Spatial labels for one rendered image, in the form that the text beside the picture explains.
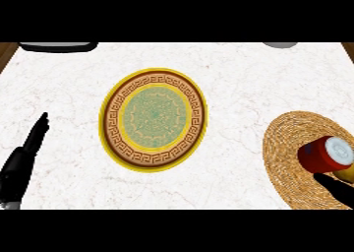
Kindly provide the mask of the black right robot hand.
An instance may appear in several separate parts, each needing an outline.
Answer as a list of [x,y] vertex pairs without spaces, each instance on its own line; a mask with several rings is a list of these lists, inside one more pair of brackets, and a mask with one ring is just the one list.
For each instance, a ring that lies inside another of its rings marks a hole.
[[313,179],[325,187],[332,197],[354,210],[354,188],[322,173],[316,173]]

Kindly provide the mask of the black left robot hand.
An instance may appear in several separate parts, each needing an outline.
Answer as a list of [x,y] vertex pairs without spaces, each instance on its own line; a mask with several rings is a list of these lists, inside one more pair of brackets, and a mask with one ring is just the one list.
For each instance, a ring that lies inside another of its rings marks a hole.
[[9,202],[22,203],[34,171],[35,157],[47,130],[49,120],[44,112],[32,127],[24,146],[18,147],[10,153],[0,170],[0,205]]

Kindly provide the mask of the red and yellow can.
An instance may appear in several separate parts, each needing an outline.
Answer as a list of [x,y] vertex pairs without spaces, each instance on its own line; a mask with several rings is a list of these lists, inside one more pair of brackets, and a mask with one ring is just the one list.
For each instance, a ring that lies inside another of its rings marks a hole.
[[341,138],[325,136],[303,145],[298,160],[310,173],[332,172],[340,180],[354,183],[354,151]]

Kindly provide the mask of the woven straw placemat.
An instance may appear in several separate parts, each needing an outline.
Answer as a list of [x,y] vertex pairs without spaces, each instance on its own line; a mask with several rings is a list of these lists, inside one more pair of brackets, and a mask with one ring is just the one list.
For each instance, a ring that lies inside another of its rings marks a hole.
[[314,181],[298,161],[298,149],[323,136],[337,136],[354,150],[354,137],[340,124],[309,111],[283,113],[270,123],[263,138],[263,159],[278,193],[295,210],[350,210]]

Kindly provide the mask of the yellow patterned plate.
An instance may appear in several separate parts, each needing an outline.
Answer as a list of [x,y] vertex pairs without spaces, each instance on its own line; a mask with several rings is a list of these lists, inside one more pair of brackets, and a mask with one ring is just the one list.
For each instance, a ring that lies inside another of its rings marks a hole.
[[179,165],[199,147],[207,126],[204,93],[176,70],[139,70],[109,90],[99,135],[108,155],[125,168],[156,172]]

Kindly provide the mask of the black and grey appliance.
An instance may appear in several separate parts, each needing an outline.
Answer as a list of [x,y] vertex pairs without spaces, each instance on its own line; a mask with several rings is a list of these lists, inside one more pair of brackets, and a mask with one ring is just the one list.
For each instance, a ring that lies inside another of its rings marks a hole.
[[47,53],[87,52],[97,47],[97,42],[21,42],[27,51]]

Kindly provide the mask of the grey round object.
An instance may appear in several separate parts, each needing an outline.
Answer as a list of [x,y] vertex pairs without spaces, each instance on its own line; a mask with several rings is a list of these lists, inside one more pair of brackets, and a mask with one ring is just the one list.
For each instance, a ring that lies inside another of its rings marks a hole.
[[294,47],[298,43],[297,42],[263,42],[267,46],[273,48],[291,48]]

